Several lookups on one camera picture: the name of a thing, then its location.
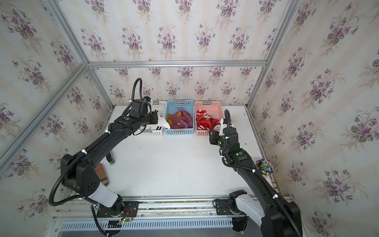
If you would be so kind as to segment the small white sock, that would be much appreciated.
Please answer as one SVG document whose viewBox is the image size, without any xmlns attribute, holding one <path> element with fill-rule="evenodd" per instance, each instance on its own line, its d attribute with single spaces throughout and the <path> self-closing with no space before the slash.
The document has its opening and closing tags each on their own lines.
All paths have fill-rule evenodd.
<svg viewBox="0 0 379 237">
<path fill-rule="evenodd" d="M 170 124 L 168 123 L 168 121 L 166 121 L 165 117 L 163 117 L 163 116 L 158 116 L 157 126 L 162 127 L 162 128 L 166 128 L 166 129 L 171 128 Z"/>
</svg>

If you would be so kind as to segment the red snowflake sock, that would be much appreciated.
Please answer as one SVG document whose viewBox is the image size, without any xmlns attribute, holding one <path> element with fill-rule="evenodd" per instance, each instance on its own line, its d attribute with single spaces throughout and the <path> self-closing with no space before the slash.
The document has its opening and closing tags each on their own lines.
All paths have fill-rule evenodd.
<svg viewBox="0 0 379 237">
<path fill-rule="evenodd" d="M 208 114 L 196 115 L 197 130 L 219 130 L 221 128 L 220 120 Z"/>
</svg>

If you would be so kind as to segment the purple striped sock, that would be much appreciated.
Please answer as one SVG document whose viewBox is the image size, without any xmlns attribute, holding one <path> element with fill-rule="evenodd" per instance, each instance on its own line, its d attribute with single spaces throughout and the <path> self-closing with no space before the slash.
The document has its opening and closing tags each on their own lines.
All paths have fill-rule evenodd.
<svg viewBox="0 0 379 237">
<path fill-rule="evenodd" d="M 193 128 L 192 116 L 182 108 L 179 108 L 174 114 L 168 114 L 167 118 L 171 129 Z"/>
</svg>

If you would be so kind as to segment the red white striped santa sock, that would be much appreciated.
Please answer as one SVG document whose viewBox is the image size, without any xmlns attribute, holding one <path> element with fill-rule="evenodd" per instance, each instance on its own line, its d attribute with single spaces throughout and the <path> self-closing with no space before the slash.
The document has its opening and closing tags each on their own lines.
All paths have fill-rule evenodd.
<svg viewBox="0 0 379 237">
<path fill-rule="evenodd" d="M 205 110 L 198 110 L 197 115 L 204 116 L 204 115 L 207 115 L 207 112 Z"/>
</svg>

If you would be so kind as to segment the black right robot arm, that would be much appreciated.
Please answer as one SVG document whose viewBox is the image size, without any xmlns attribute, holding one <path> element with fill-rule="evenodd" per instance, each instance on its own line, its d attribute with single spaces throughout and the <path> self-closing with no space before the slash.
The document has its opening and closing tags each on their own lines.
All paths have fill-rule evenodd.
<svg viewBox="0 0 379 237">
<path fill-rule="evenodd" d="M 261 229 L 264 237 L 303 236 L 301 211 L 295 202 L 288 202 L 256 168 L 251 156 L 240 147 L 238 133 L 230 112 L 225 110 L 219 132 L 209 132 L 210 144 L 217 145 L 223 165 L 237 172 L 253 191 L 257 200 L 244 190 L 230 193 L 229 207 L 233 214 L 243 213 Z"/>
</svg>

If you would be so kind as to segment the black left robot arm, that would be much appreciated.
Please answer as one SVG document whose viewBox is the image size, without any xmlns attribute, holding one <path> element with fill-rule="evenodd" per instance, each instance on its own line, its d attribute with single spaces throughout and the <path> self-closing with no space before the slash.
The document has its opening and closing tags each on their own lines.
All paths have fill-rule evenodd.
<svg viewBox="0 0 379 237">
<path fill-rule="evenodd" d="M 142 95 L 132 98 L 123 113 L 109 123 L 105 132 L 86 148 L 61 159 L 61 174 L 52 187 L 48 201 L 59 206 L 75 198 L 83 198 L 92 204 L 99 204 L 119 212 L 122 197 L 109 190 L 96 173 L 100 161 L 109 155 L 121 141 L 135 135 L 140 127 L 158 122 L 158 115 L 152 110 L 151 98 Z"/>
</svg>

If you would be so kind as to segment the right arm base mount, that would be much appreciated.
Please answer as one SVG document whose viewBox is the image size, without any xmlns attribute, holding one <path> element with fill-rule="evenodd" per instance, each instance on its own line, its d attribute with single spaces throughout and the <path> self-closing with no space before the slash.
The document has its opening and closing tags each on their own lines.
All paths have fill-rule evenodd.
<svg viewBox="0 0 379 237">
<path fill-rule="evenodd" d="M 236 209 L 232 209 L 231 204 L 228 199 L 219 199 L 216 198 L 212 202 L 213 207 L 216 209 L 216 214 L 218 216 L 226 216 L 226 215 L 242 215 L 246 214 L 238 211 Z"/>
</svg>

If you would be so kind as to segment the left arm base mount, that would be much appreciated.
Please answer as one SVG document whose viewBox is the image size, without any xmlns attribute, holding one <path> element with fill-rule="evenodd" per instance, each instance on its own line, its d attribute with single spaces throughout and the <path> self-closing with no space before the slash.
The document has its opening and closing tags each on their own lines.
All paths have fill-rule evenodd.
<svg viewBox="0 0 379 237">
<path fill-rule="evenodd" d="M 113 207 L 99 205 L 95 208 L 96 217 L 98 218 L 120 218 L 123 221 L 131 221 L 137 216 L 139 209 L 138 201 L 118 202 Z"/>
</svg>

